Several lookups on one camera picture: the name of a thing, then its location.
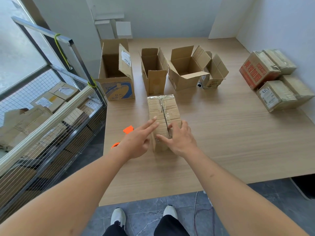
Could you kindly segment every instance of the person's right arm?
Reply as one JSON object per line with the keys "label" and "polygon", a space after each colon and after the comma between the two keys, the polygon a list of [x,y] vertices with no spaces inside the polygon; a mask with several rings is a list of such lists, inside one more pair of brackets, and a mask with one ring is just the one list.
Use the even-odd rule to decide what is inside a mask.
{"label": "person's right arm", "polygon": [[173,138],[157,137],[183,157],[196,174],[216,213],[231,236],[308,235],[281,210],[207,157],[186,121],[171,123]]}

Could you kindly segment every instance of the forearm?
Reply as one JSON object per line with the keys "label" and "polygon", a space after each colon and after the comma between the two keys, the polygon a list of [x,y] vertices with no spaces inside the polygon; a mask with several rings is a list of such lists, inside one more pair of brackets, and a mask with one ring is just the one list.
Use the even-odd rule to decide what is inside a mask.
{"label": "forearm", "polygon": [[127,158],[113,149],[18,210],[0,235],[79,235]]}
{"label": "forearm", "polygon": [[307,235],[276,206],[199,149],[185,156],[231,236]]}

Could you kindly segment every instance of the person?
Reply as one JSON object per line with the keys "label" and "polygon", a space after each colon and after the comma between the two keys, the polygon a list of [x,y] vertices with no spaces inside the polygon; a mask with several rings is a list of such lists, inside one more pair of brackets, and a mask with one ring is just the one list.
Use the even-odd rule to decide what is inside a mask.
{"label": "person", "polygon": [[[124,163],[148,150],[148,136],[159,124],[155,121],[156,117],[136,128],[107,155],[27,203],[0,225],[0,235],[79,235]],[[186,121],[181,128],[176,123],[168,127],[173,129],[172,139],[156,137],[187,161],[231,236],[307,235],[276,206],[207,157]],[[123,210],[115,209],[104,236],[126,236],[125,223]],[[154,231],[154,236],[162,235],[189,235],[172,206],[166,207]]]}

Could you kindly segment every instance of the hand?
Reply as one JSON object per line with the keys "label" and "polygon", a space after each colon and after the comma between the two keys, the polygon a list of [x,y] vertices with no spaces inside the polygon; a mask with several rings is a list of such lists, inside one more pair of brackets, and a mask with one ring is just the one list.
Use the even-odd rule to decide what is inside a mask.
{"label": "hand", "polygon": [[128,155],[128,159],[142,156],[149,148],[150,139],[147,137],[158,127],[159,122],[155,122],[157,117],[147,121],[127,134],[118,146],[113,149],[120,149]]}
{"label": "hand", "polygon": [[176,155],[184,157],[189,151],[197,148],[197,142],[191,134],[191,129],[186,121],[182,121],[181,128],[178,127],[176,122],[170,123],[168,128],[173,128],[172,139],[167,139],[159,134],[156,137],[164,142]]}

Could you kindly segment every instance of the person's left arm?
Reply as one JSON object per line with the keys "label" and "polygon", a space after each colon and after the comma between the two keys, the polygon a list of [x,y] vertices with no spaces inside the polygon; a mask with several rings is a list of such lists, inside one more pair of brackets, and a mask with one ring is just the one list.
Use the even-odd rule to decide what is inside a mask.
{"label": "person's left arm", "polygon": [[0,235],[79,235],[120,168],[149,147],[156,118],[136,128],[120,144],[42,193],[0,225]]}

